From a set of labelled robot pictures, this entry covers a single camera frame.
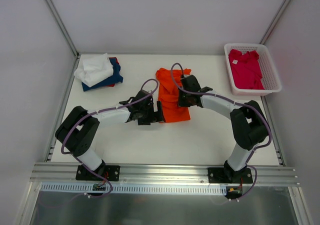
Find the orange t-shirt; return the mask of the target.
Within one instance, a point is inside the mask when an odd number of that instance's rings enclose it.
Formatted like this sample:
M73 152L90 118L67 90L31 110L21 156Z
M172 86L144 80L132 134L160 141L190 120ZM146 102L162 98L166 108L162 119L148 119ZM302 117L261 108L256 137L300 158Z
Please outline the orange t-shirt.
M159 82L158 100L162 104L162 111L166 123L177 123L189 121L191 119L189 109L187 107L179 107L180 90L175 85L171 77L171 71L160 68L155 77Z

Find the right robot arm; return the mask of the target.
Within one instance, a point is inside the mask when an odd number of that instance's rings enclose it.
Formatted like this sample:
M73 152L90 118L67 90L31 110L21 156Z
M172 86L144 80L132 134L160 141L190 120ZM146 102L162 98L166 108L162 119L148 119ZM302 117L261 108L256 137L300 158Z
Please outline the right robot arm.
M223 175L228 182L235 183L247 168L254 149L266 137L271 137L270 127L260 105L254 100L238 103L211 93L213 89L207 86L201 88L194 75L182 75L180 82L181 86L178 87L180 107L197 106L214 111L230 120L235 146L230 157L224 162Z

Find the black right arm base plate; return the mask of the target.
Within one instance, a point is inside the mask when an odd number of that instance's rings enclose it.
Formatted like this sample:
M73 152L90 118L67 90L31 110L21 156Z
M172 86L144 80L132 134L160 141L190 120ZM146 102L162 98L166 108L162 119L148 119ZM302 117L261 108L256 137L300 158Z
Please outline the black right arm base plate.
M237 171L231 177L225 174L223 167L209 167L207 177L210 184L252 184L253 176L251 169L245 167L242 171Z

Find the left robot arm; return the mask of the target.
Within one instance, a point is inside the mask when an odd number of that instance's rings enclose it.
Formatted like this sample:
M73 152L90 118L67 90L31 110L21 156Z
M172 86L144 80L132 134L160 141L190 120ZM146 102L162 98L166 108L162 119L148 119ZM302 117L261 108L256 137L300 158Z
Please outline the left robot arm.
M106 163L91 148L97 130L132 121L137 121L139 126L163 122L162 102L157 101L156 106L157 110L154 109L153 95L143 89L115 107L89 112L76 106L56 130L55 138L81 161L93 180L99 180L104 176Z

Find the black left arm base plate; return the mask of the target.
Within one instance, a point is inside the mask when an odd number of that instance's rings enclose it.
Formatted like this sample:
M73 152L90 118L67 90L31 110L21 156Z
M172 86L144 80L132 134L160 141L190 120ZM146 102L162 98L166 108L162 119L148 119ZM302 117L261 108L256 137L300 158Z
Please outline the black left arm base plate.
M118 165L100 165L94 172L111 182L118 182L120 176L120 166ZM77 181L102 181L100 177L89 172L84 165L77 167L75 179Z

